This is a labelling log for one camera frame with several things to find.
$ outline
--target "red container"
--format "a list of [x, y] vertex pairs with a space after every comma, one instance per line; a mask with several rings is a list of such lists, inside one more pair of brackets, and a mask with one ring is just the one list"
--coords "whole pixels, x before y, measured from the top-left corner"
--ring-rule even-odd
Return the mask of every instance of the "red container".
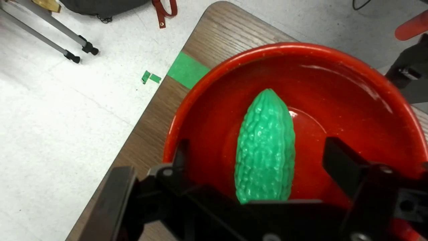
[[332, 48], [281, 43], [240, 53], [212, 69], [186, 96], [173, 120], [163, 161], [189, 140], [189, 174], [234, 195], [237, 138], [253, 99], [273, 88], [289, 106], [296, 130], [290, 198], [348, 206], [321, 166], [327, 136], [339, 136], [365, 159], [417, 178], [428, 161], [412, 108], [377, 71]]

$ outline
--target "wooden surface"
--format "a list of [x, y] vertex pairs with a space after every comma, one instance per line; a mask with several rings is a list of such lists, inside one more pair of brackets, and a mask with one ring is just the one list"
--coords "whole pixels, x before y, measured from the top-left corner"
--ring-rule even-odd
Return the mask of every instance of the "wooden surface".
[[[244, 9], [221, 1], [206, 9], [183, 51], [213, 68], [236, 53], [278, 41], [294, 40]], [[187, 92], [186, 87], [166, 76], [122, 147], [114, 166], [134, 166], [139, 178], [146, 177], [149, 169], [162, 161], [163, 143], [171, 119]], [[428, 115], [417, 110], [416, 114], [424, 127], [426, 138], [428, 138]], [[68, 239], [79, 238], [96, 197], [98, 193], [94, 194]], [[155, 223], [149, 225], [143, 239], [173, 239], [173, 237], [162, 225]]]

